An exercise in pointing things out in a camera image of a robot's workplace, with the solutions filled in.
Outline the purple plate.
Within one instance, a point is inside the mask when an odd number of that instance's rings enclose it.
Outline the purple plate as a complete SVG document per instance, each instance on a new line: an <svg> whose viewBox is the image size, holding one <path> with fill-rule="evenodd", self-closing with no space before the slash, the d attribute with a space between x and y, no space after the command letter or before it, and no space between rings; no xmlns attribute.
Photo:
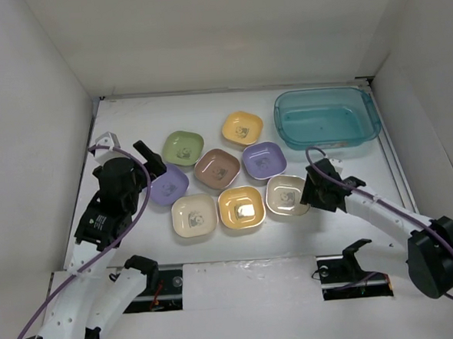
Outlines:
<svg viewBox="0 0 453 339"><path fill-rule="evenodd" d="M272 141L247 146L242 161L248 174L257 180L283 174L287 167L282 149Z"/></svg>
<svg viewBox="0 0 453 339"><path fill-rule="evenodd" d="M166 164L167 171L151 183L150 199L159 206L171 206L183 197L190 184L189 178L179 167Z"/></svg>

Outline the green plate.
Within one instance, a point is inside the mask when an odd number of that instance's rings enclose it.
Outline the green plate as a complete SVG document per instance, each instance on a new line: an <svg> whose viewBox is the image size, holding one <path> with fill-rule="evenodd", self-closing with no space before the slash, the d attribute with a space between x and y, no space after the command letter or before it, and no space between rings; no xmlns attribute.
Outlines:
<svg viewBox="0 0 453 339"><path fill-rule="evenodd" d="M201 157L204 138L198 133L175 131L165 140L162 157L167 163L194 166Z"/></svg>

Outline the cream plate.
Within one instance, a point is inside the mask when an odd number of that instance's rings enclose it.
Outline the cream plate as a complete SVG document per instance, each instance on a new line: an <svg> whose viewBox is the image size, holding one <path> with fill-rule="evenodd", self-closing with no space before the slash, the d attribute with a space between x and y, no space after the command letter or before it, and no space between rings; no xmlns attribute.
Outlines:
<svg viewBox="0 0 453 339"><path fill-rule="evenodd" d="M219 221L216 203L207 194L179 198L172 205L171 215L175 232L184 239L209 235Z"/></svg>
<svg viewBox="0 0 453 339"><path fill-rule="evenodd" d="M303 216L310 206L303 205L301 196L305 180L299 176L273 176L266 184L266 205L279 216Z"/></svg>

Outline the brown plate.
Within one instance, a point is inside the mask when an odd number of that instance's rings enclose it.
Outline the brown plate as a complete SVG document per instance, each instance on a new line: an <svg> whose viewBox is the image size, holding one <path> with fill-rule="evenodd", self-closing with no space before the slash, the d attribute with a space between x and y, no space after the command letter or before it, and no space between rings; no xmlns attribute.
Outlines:
<svg viewBox="0 0 453 339"><path fill-rule="evenodd" d="M194 167L195 177L211 189L227 188L238 176L241 163L222 149L207 151Z"/></svg>

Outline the yellow plate bottom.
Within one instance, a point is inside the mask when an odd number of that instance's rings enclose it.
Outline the yellow plate bottom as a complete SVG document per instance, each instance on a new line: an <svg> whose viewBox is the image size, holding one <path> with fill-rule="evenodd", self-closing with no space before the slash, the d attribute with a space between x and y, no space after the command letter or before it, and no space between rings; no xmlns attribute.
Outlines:
<svg viewBox="0 0 453 339"><path fill-rule="evenodd" d="M255 228L266 218L261 193L252 186L226 189L217 202L221 221L232 230Z"/></svg>

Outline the yellow plate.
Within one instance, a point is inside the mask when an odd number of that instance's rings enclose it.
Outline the yellow plate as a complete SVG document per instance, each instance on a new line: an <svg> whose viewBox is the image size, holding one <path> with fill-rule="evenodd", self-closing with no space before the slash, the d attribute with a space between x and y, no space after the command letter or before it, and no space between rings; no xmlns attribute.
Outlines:
<svg viewBox="0 0 453 339"><path fill-rule="evenodd" d="M263 121L259 116L245 111L235 111L228 115L221 133L231 143L249 146L259 140L262 129Z"/></svg>
<svg viewBox="0 0 453 339"><path fill-rule="evenodd" d="M226 189L217 202L221 221L232 230L255 228L266 218L261 193L252 186Z"/></svg>

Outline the yellow plate top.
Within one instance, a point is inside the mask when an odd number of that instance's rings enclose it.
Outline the yellow plate top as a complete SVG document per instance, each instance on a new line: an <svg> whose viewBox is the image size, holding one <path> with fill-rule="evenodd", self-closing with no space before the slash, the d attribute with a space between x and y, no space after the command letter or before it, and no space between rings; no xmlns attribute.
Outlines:
<svg viewBox="0 0 453 339"><path fill-rule="evenodd" d="M262 129L263 121L259 116L245 111L235 111L228 115L221 133L231 143L249 146L259 140Z"/></svg>

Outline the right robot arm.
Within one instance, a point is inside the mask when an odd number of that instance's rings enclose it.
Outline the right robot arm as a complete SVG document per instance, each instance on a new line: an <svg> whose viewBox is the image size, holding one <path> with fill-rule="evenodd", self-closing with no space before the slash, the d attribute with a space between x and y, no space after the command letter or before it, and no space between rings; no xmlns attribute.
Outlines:
<svg viewBox="0 0 453 339"><path fill-rule="evenodd" d="M453 220L430 219L380 196L361 179L343 179L330 159L306 167L300 202L329 212L342 211L369 222L401 246L375 245L363 238L344 248L344 289L377 274L407 278L424 295L453 300Z"/></svg>

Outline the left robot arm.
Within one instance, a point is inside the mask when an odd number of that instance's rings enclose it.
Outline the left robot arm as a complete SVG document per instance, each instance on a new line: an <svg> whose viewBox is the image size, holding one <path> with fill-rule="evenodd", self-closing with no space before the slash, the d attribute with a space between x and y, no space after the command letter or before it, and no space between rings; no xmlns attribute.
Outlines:
<svg viewBox="0 0 453 339"><path fill-rule="evenodd" d="M99 188L74 234L70 275L25 325L29 329L45 309L50 309L40 331L32 337L21 332L17 339L104 339L139 294L157 289L157 263L134 255L124 263L106 295L97 299L114 253L147 208L152 182L167 171L162 158L144 142L137 141L133 147L143 161L117 146L96 144L89 148L89 153L104 151L112 157L93 171Z"/></svg>

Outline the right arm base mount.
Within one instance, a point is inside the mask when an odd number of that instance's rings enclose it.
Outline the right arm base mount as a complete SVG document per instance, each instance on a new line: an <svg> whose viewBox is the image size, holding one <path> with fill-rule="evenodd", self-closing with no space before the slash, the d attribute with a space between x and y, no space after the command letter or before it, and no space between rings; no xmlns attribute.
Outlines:
<svg viewBox="0 0 453 339"><path fill-rule="evenodd" d="M366 272L360 268L355 254L370 239L360 239L344 248L340 255L316 257L316 269L311 275L322 287L325 301L393 297L389 277L381 272Z"/></svg>

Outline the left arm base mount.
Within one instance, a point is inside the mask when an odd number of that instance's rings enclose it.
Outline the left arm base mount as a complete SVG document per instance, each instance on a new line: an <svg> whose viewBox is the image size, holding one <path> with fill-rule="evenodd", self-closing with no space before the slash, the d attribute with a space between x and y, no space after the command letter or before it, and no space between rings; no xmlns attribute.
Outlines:
<svg viewBox="0 0 453 339"><path fill-rule="evenodd" d="M160 268L157 281L139 294L124 310L125 314L181 311L183 303L183 268Z"/></svg>

